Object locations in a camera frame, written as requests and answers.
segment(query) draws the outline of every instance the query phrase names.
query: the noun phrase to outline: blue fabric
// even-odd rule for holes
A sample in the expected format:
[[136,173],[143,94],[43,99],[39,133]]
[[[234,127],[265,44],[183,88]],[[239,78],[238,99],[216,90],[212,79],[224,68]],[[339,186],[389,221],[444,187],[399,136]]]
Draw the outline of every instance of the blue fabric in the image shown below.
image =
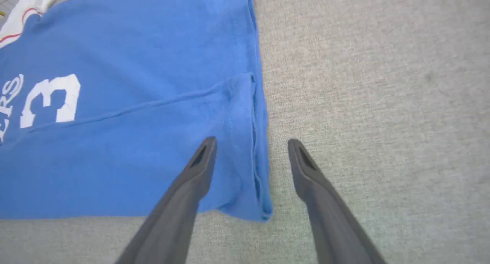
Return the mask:
[[147,215],[215,135],[199,210],[268,220],[252,1],[71,0],[28,18],[0,49],[0,218]]

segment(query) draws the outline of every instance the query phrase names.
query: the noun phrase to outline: red stripe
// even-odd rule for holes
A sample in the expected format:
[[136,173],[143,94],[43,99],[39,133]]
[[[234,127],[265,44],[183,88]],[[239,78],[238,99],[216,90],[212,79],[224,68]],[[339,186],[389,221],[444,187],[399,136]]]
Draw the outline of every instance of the red stripe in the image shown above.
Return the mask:
[[[22,15],[22,26],[24,26],[24,18],[26,17],[26,14],[29,11],[32,11],[32,10],[35,10],[37,12],[37,14],[41,15],[41,13],[39,13],[35,8],[30,8],[27,11],[24,11],[24,14]],[[0,39],[0,43],[4,42],[5,40],[7,40],[9,38],[18,37],[19,35],[21,35],[21,33],[18,33],[18,34],[10,34],[10,35],[8,35],[8,36],[3,37],[2,39]]]

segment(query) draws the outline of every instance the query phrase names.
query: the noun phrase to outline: gray fabric surface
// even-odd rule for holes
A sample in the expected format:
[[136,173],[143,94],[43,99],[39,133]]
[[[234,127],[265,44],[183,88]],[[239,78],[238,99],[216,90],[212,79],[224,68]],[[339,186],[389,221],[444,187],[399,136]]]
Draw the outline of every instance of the gray fabric surface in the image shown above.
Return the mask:
[[[256,0],[275,215],[199,215],[188,263],[315,262],[290,137],[388,262],[488,263],[489,3]],[[1,221],[0,262],[111,263],[142,219]]]

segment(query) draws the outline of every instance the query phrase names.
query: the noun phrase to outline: white number 3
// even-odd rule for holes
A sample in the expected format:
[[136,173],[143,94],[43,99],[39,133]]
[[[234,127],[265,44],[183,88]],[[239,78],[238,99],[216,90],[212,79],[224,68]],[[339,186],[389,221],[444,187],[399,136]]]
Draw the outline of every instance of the white number 3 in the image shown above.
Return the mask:
[[51,105],[51,94],[56,90],[65,90],[65,103],[56,111],[56,122],[73,121],[77,112],[78,95],[80,94],[80,83],[75,76],[71,74],[66,77],[57,77],[51,81],[45,79],[37,83],[30,90],[26,105],[22,110],[21,128],[31,127],[34,123],[35,114],[32,114],[31,103],[38,96],[42,96],[42,106]]

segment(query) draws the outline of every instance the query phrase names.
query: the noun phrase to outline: white cloth with red stripe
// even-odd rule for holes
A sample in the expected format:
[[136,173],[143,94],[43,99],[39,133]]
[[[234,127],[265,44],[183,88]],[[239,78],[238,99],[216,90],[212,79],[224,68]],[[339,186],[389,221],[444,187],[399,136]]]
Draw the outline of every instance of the white cloth with red stripe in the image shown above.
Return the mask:
[[19,0],[0,30],[0,48],[16,41],[30,15],[45,13],[55,0]]

